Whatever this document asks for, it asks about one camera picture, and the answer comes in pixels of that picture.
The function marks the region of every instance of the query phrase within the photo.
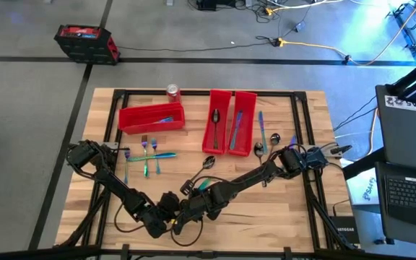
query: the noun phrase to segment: red tray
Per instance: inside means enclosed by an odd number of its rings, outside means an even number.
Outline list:
[[[158,123],[169,116],[173,117],[172,122]],[[176,130],[183,128],[185,123],[184,108],[180,103],[124,108],[118,113],[118,128],[127,134]]]
[[[254,108],[256,106],[256,94],[249,92],[235,92],[235,109],[230,128],[227,152],[231,155],[248,156],[251,151],[251,140],[253,135]],[[235,139],[235,148],[230,149],[230,143],[235,131],[237,114],[242,111],[242,119]]]
[[[205,135],[203,136],[203,143],[201,144],[201,150],[206,153],[223,155],[226,150],[226,125],[228,123],[228,111],[230,98],[232,97],[231,91],[224,90],[210,90],[209,91],[209,110],[207,127],[205,128]],[[211,116],[214,109],[218,109],[220,112],[220,121],[217,123],[217,148],[215,145],[215,123],[211,121]]]

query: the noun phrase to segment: red soda can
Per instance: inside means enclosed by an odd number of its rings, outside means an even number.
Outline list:
[[[168,96],[168,101],[170,103],[180,102],[181,101],[181,89],[176,84],[169,84],[166,87],[166,95]]]

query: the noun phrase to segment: wooden tabletop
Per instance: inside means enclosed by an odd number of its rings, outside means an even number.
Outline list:
[[[83,139],[102,141],[105,132],[108,112],[114,89],[98,88],[92,97],[90,111],[87,116]],[[313,126],[313,134],[317,144],[334,141],[332,124],[326,104],[325,94],[321,91],[308,91],[309,111]],[[166,103],[164,95],[132,95],[128,106]],[[162,173],[155,173],[155,161],[149,161],[150,178],[143,176],[143,162],[129,163],[129,185],[143,191],[154,202],[160,200],[164,192],[172,191],[180,199],[184,196],[179,188],[185,180],[192,177],[202,167],[202,161],[207,156],[202,152],[202,140],[209,106],[208,96],[183,96],[183,106],[186,114],[184,129],[148,133],[150,138],[157,139],[157,151],[176,152],[176,158],[161,159]],[[306,130],[301,105],[301,129]],[[295,129],[288,97],[258,97],[256,101],[255,122],[253,124],[253,143],[261,141],[258,111],[263,111],[266,137],[279,133],[281,145],[290,143]],[[117,122],[114,122],[112,137],[116,132]],[[123,134],[121,147],[130,147],[131,156],[142,156],[141,134]],[[306,143],[306,132],[303,132]],[[116,175],[124,178],[125,157],[121,153],[116,168]],[[234,179],[259,166],[258,158],[251,153],[249,157],[233,155],[216,156],[216,163],[204,175]],[[339,168],[328,166],[323,174],[324,190],[329,212],[333,204],[348,199],[345,180]],[[58,229],[56,243],[65,241],[81,222],[87,213],[93,182],[74,174],[71,178],[69,193],[66,199],[61,224]],[[112,195],[103,240],[103,248],[121,248],[128,243],[134,250],[213,250],[213,251],[283,251],[284,246],[291,247],[294,252],[313,252],[311,231],[309,228],[306,199],[301,176],[292,180],[275,178],[266,188],[257,184],[240,193],[228,207],[222,210],[220,216],[211,221],[204,218],[204,229],[200,239],[192,246],[180,247],[174,244],[168,233],[158,239],[148,235],[142,228],[133,233],[120,233],[113,226],[113,217],[121,201]],[[349,203],[337,205],[338,215],[352,215]],[[318,234],[321,246],[325,246],[323,225],[316,214]],[[135,223],[122,210],[118,214],[118,225],[122,229],[136,228],[141,223]],[[93,228],[91,242],[94,243],[97,228]],[[191,222],[184,226],[183,232],[175,238],[181,243],[189,243],[199,232],[199,223]]]

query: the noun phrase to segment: gray floor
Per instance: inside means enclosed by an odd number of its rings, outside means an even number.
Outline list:
[[[105,1],[0,1],[0,56],[64,56],[53,41],[60,24],[98,25]],[[355,59],[370,60],[399,27],[386,10],[348,1],[311,8],[307,27],[287,40],[337,46]],[[304,10],[287,11],[282,31],[301,20]],[[254,43],[254,36],[277,36],[277,21],[258,24],[247,11],[191,11],[185,1],[166,7],[161,1],[115,0],[106,28],[120,46],[137,48],[215,48]],[[381,57],[411,61],[399,37]],[[122,51],[123,57],[201,57],[339,60],[332,51],[314,48],[256,46],[231,51],[167,53]],[[92,92],[96,87],[324,90],[336,126],[374,96],[374,86],[392,83],[412,67],[344,67],[248,64],[119,64],[94,66],[72,142],[81,139]],[[38,218],[53,164],[81,82],[84,65],[73,63],[0,62],[0,251],[26,249]],[[370,116],[341,128],[335,135],[368,131]],[[366,153],[368,135],[338,139],[354,148],[355,159]],[[375,146],[380,147],[379,131]],[[53,244],[72,171],[64,167],[41,246]],[[375,246],[383,236],[379,215],[355,211],[363,248],[370,252],[416,256],[416,245],[396,242]]]

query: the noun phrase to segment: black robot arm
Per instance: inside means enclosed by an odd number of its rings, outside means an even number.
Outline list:
[[[113,150],[104,144],[99,145],[97,142],[86,140],[79,142],[79,144],[71,145],[67,152],[66,160],[76,173],[97,181],[104,185],[106,191],[120,198],[124,209],[136,222],[142,221],[147,232],[153,238],[159,238],[168,231],[178,235],[187,222],[202,220],[205,213],[209,219],[216,220],[221,210],[229,205],[229,202],[238,193],[262,181],[268,183],[276,177],[294,178],[300,173],[307,172],[309,168],[323,168],[328,163],[318,148],[301,154],[296,149],[288,146],[273,152],[261,166],[232,181],[211,176],[198,177],[191,183],[190,187],[194,187],[195,183],[203,178],[214,178],[220,181],[204,190],[190,188],[188,190],[188,198],[182,200],[181,203],[175,194],[168,192],[163,194],[160,201],[155,204],[147,195],[137,191],[135,188],[129,188],[113,174],[114,169],[112,167],[116,164],[117,154],[116,149]],[[275,165],[274,160],[277,157],[286,171]],[[88,163],[95,166],[95,173],[83,171],[82,168]],[[305,183],[305,192],[308,203],[311,203],[321,216],[325,226],[330,229],[339,247],[355,249],[352,244],[346,241],[344,236],[340,235],[329,219],[328,214],[319,204],[315,195],[313,195],[309,183]],[[91,219],[91,217],[88,217],[90,215],[93,216],[94,212],[89,212],[85,220]],[[172,222],[172,225],[170,229],[167,229],[167,223],[169,222]],[[74,245],[77,239],[79,239],[78,235],[81,234],[82,228],[85,226],[83,225],[84,223],[85,221],[82,222],[72,237],[62,245]]]
[[[159,238],[167,232],[165,222],[176,217],[174,212],[178,211],[178,197],[172,193],[163,194],[160,203],[155,205],[143,192],[129,188],[113,174],[111,165],[115,165],[114,160],[116,160],[116,151],[105,144],[99,146],[98,143],[89,140],[72,145],[66,156],[66,161],[76,173],[104,185],[107,190],[120,198],[123,208],[136,222],[142,221],[147,232],[153,238]],[[97,171],[94,174],[82,170],[87,163],[96,167]]]

